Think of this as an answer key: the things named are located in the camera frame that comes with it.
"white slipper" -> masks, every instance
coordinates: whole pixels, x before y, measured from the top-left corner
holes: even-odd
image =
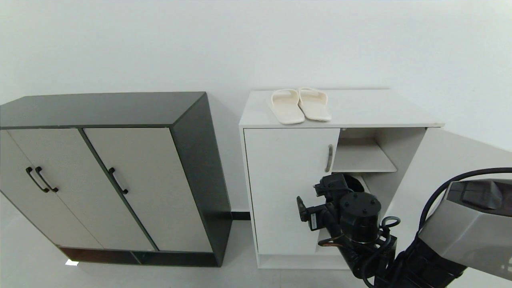
[[[308,119],[331,120],[331,113],[327,109],[327,94],[317,89],[302,87],[298,90],[298,96],[298,106]]]
[[[295,89],[281,89],[272,93],[268,105],[282,124],[304,122],[305,117],[298,107],[299,96]]]

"cabinet handle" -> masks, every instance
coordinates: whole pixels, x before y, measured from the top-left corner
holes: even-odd
[[[114,172],[116,170],[114,169],[114,167],[110,168],[109,169],[109,175],[110,177],[112,177],[112,181],[116,184],[116,188],[119,189],[119,191],[121,191],[121,193],[123,193],[124,195],[128,194],[128,189],[122,189],[121,186],[119,185],[119,183],[117,182],[116,180],[116,177],[114,177]]]
[[[325,167],[325,172],[329,172],[329,170],[331,170],[333,150],[334,150],[334,146],[332,144],[330,144],[329,145],[329,157],[327,158],[327,167]]]
[[[35,173],[37,173],[37,175],[38,175],[38,176],[41,178],[41,180],[45,183],[46,187],[50,188],[50,190],[51,190],[51,191],[53,191],[53,192],[58,192],[58,191],[59,191],[59,189],[58,189],[57,187],[52,188],[52,187],[48,184],[48,182],[46,182],[45,178],[41,175],[41,171],[42,171],[41,166],[37,166],[37,167],[35,168]]]
[[[30,179],[32,179],[32,181],[34,181],[34,184],[36,184],[36,185],[37,185],[37,187],[38,187],[39,189],[41,189],[41,191],[43,191],[43,192],[45,192],[45,193],[48,193],[48,191],[49,191],[50,189],[48,189],[48,188],[44,188],[44,189],[43,189],[43,187],[39,186],[39,183],[37,183],[37,182],[36,182],[36,180],[34,179],[34,177],[32,177],[32,174],[30,174],[30,172],[32,172],[32,167],[27,167],[27,168],[25,169],[25,172],[27,172],[27,174],[29,174]]]

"black door handle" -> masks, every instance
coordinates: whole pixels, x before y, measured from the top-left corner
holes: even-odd
[[[109,175],[110,175],[110,177],[112,177],[112,182],[114,182],[116,184],[116,188],[119,189],[119,191],[121,191],[121,193],[123,193],[124,195],[128,194],[128,189],[123,190],[121,188],[121,186],[119,185],[119,183],[117,182],[116,177],[114,177],[115,171],[116,170],[114,169],[114,167],[109,169]]]
[[[27,174],[29,174],[30,179],[32,179],[32,181],[34,181],[34,184],[36,184],[36,185],[37,185],[37,187],[38,187],[39,189],[41,189],[41,191],[43,191],[43,192],[45,192],[45,193],[48,193],[48,191],[49,191],[50,189],[48,189],[48,188],[44,188],[44,189],[43,189],[43,187],[39,186],[39,183],[37,183],[37,182],[36,182],[36,180],[34,179],[34,177],[32,177],[32,174],[30,174],[30,172],[32,172],[32,167],[27,167],[27,168],[25,169],[25,172],[27,172]]]
[[[41,180],[46,184],[46,187],[50,188],[50,190],[51,190],[51,191],[53,191],[53,192],[57,192],[57,191],[59,191],[59,189],[58,189],[57,187],[52,188],[52,187],[50,186],[50,184],[48,184],[48,182],[46,182],[45,178],[41,175],[41,171],[42,171],[41,166],[37,166],[37,167],[35,168],[35,172],[38,174],[38,176],[41,178]]]

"black baseboard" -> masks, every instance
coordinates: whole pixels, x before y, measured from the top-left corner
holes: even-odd
[[[231,211],[231,218],[233,220],[251,220],[251,214],[249,212],[234,212]]]
[[[69,259],[78,262],[153,266],[221,266],[221,263],[217,262],[214,253],[205,252],[140,252],[64,247],[59,247],[59,249],[66,254]]]

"gray cabinet door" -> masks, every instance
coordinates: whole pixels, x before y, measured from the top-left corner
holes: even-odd
[[[45,184],[33,165],[7,131],[0,131],[0,189],[9,200],[54,244],[101,249],[87,229],[53,191],[43,192]],[[26,168],[37,184],[30,179]]]
[[[77,129],[10,130],[56,195],[106,249],[153,250]]]
[[[167,128],[85,129],[158,249],[212,252]]]

